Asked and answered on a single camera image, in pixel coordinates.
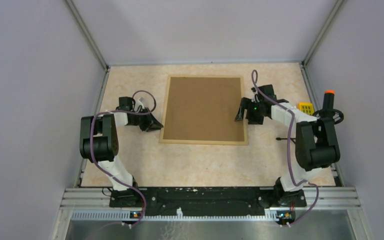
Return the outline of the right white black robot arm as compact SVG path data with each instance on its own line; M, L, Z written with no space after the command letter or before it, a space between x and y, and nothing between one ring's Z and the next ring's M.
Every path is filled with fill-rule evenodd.
M243 97L235 121L246 119L250 125L262 125L265 118L288 128L288 173L279 177L273 187L273 200L287 206L313 176L340 160L335 125L344 114L334 108L335 92L327 90L322 109L309 115L285 99L277 99L271 84L253 87L253 98Z

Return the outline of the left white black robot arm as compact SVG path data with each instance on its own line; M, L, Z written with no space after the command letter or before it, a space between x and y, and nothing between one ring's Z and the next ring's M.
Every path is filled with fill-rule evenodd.
M121 200L129 207L140 202L140 193L134 188L136 181L119 157L118 127L138 126L143 132L164 127L144 105L142 98L123 96L118 98L114 111L99 116L84 116L80 120L79 152L108 177L112 189L122 192Z

